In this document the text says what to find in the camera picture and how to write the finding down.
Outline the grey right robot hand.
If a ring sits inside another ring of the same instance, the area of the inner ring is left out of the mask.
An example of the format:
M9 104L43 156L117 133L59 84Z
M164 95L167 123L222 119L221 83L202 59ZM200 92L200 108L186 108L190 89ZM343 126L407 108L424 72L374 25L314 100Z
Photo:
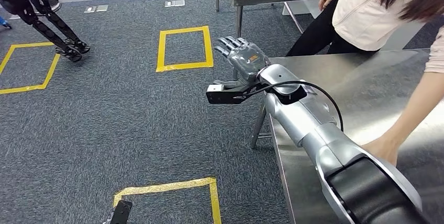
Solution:
M223 85L225 89L250 86L256 82L260 71L270 65L268 56L255 44L244 38L232 36L218 38L224 47L215 46L236 71L232 80L215 80L214 84Z

